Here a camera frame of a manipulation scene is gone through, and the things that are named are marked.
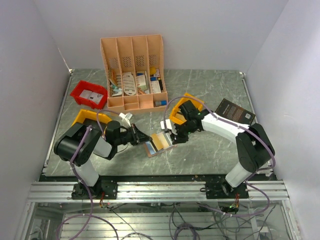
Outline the pink leather card holder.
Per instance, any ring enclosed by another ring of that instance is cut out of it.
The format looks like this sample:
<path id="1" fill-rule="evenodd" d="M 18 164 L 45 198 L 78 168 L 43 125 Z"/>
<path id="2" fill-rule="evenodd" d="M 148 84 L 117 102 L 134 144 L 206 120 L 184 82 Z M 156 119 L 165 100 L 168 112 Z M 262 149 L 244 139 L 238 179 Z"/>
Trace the pink leather card holder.
<path id="1" fill-rule="evenodd" d="M 175 148 L 169 133 L 153 133 L 151 141 L 144 143 L 144 148 L 149 158 Z"/>

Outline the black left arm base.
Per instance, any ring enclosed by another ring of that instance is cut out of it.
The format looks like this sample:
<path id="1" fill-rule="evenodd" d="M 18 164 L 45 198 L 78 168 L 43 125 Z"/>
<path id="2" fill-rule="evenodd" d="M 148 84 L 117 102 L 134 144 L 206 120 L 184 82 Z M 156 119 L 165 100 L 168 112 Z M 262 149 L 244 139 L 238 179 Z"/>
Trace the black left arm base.
<path id="1" fill-rule="evenodd" d="M 99 180 L 94 186 L 89 186 L 92 199 L 115 200 L 118 193 L 118 184 L 108 180 Z M 76 183 L 73 186 L 71 198 L 73 200 L 89 200 L 89 193 L 85 185 Z"/>

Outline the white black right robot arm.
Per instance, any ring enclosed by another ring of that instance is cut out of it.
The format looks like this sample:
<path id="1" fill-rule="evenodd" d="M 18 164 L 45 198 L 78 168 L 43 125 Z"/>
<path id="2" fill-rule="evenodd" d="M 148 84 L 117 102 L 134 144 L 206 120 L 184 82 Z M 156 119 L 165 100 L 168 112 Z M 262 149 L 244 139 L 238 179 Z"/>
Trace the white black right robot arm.
<path id="1" fill-rule="evenodd" d="M 249 180 L 256 172 L 266 170 L 263 166 L 271 161 L 274 166 L 275 150 L 262 125 L 238 123 L 222 117 L 210 110 L 204 103 L 194 97 L 178 107 L 185 122 L 177 124 L 163 117 L 161 129 L 170 133 L 172 143 L 181 144 L 189 140 L 194 132 L 210 132 L 219 135 L 236 145 L 238 163 L 225 176 L 220 186 L 221 194 L 226 198 L 238 192 L 238 186 Z"/>

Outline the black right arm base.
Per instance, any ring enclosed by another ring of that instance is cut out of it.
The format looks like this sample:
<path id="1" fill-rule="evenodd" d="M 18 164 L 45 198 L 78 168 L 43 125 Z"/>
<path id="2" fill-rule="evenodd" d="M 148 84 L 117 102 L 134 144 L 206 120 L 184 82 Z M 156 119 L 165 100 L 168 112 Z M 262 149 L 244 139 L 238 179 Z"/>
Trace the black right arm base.
<path id="1" fill-rule="evenodd" d="M 200 188 L 201 193 L 205 193 L 207 199 L 247 199 L 249 192 L 245 183 L 233 188 L 226 182 L 206 182 Z"/>

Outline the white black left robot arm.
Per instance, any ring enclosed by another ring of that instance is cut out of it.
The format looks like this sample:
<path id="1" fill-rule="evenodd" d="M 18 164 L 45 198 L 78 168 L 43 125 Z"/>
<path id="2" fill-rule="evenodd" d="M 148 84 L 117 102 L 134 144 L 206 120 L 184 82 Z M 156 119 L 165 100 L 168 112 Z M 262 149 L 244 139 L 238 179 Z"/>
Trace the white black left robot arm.
<path id="1" fill-rule="evenodd" d="M 106 124 L 105 131 L 101 131 L 77 122 L 56 141 L 53 151 L 61 160 L 69 162 L 80 182 L 86 184 L 85 194 L 96 199 L 102 193 L 102 186 L 97 183 L 100 176 L 93 167 L 91 155 L 111 160 L 118 153 L 118 146 L 137 146 L 151 140 L 135 124 L 124 127 L 112 120 Z"/>

